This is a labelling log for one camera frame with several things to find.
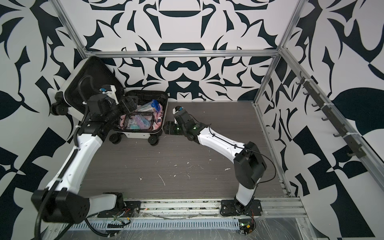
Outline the clear toiletry pouch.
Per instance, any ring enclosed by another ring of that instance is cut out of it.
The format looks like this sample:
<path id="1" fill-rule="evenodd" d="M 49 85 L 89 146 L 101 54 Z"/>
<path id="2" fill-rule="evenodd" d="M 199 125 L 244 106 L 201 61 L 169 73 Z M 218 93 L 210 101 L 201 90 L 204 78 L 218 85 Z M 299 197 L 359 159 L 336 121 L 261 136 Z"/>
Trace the clear toiletry pouch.
<path id="1" fill-rule="evenodd" d="M 123 128 L 128 131 L 151 131 L 153 123 L 153 113 L 133 112 L 126 115 Z"/>

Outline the pink patterned shorts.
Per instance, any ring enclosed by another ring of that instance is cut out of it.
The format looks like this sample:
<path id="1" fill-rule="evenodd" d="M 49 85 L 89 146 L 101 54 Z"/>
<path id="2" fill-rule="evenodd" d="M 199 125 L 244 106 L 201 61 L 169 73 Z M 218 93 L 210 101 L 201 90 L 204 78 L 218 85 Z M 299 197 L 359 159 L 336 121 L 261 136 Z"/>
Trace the pink patterned shorts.
<path id="1" fill-rule="evenodd" d="M 163 106 L 162 106 L 162 110 L 160 112 L 156 112 L 156 113 L 153 113 L 154 114 L 154 123 L 153 123 L 153 128 L 152 128 L 152 131 L 154 130 L 158 130 L 160 128 L 160 126 L 162 125 L 162 122 L 163 122 Z M 125 121 L 125 118 L 126 118 L 126 115 L 122 115 L 120 117 L 120 120 L 119 120 L 119 129 L 121 130 L 124 130 L 123 126 L 124 126 L 124 121 Z"/>

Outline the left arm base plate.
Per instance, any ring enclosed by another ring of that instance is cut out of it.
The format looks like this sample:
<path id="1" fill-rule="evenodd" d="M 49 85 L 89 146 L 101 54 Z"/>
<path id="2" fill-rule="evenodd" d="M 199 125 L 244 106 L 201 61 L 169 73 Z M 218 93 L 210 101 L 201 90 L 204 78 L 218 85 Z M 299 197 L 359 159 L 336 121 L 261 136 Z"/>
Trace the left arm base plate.
<path id="1" fill-rule="evenodd" d="M 111 210 L 98 213 L 98 218 L 130 218 L 140 212 L 141 201 L 123 201 L 116 202 L 115 207 Z"/>

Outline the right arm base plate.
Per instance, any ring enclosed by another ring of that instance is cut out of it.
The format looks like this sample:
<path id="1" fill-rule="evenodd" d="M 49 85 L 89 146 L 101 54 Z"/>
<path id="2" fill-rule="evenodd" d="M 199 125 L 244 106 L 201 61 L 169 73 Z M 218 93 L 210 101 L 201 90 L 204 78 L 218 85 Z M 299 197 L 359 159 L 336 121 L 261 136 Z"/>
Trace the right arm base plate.
<path id="1" fill-rule="evenodd" d="M 242 205 L 236 199 L 221 200 L 220 215 L 224 217 L 253 215 L 261 216 L 263 212 L 260 200 L 253 199 L 246 206 Z"/>

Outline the clear bottle blue cap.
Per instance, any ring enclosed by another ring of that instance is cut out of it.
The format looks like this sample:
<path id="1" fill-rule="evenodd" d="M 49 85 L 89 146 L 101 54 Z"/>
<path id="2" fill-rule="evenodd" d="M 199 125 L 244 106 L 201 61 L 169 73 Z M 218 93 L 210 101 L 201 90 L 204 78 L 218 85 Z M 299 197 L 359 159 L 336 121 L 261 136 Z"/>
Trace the clear bottle blue cap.
<path id="1" fill-rule="evenodd" d="M 161 104 L 157 100 L 152 100 L 151 102 L 138 107 L 137 112 L 156 113 L 156 112 L 160 112 L 161 110 L 162 110 Z"/>

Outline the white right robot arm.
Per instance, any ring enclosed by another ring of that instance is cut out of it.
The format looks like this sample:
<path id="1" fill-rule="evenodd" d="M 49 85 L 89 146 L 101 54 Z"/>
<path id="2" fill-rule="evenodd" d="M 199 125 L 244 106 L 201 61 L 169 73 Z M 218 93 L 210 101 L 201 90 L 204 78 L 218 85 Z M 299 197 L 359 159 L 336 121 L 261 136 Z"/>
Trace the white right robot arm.
<path id="1" fill-rule="evenodd" d="M 235 176 L 239 182 L 234 199 L 237 212 L 251 208 L 258 184 L 267 170 L 264 156 L 256 144 L 247 144 L 231 140 L 216 131 L 210 125 L 198 122 L 183 107 L 173 109 L 174 121 L 168 121 L 164 130 L 169 135 L 180 135 L 189 141 L 206 146 L 228 160 L 234 166 Z"/>

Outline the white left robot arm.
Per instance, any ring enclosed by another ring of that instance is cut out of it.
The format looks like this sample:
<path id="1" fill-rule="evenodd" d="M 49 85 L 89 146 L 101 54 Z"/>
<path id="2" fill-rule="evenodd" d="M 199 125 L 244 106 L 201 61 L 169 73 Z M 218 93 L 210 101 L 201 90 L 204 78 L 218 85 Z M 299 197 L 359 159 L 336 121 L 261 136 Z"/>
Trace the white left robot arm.
<path id="1" fill-rule="evenodd" d="M 91 215 L 114 209 L 118 203 L 117 193 L 85 198 L 79 191 L 95 153 L 120 117 L 137 109 L 138 98 L 127 96 L 117 101 L 107 94 L 98 94 L 91 96 L 85 107 L 70 155 L 45 189 L 32 195 L 31 201 L 38 210 L 37 223 L 78 224 Z"/>

